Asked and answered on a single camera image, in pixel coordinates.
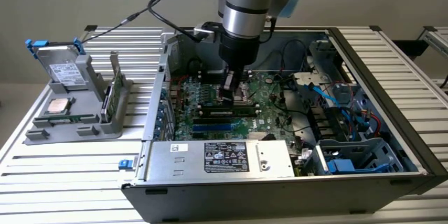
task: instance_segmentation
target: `circuit board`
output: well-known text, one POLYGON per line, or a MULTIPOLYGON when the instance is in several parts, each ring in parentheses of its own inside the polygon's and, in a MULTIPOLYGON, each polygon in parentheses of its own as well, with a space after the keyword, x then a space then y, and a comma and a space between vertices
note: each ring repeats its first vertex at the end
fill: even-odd
POLYGON ((241 104, 257 104, 255 117, 241 117, 226 119, 225 126, 206 127, 209 124, 198 120, 198 105, 219 105, 218 84, 201 84, 189 77, 175 86, 175 141, 185 140, 237 140, 237 139, 261 139, 262 136, 273 134, 277 140, 285 140, 286 143, 294 142, 294 134, 286 132, 278 126, 277 117, 283 120, 283 113, 277 109, 269 95, 274 88, 273 75, 258 72, 246 82, 239 84, 234 93, 234 106, 241 104))

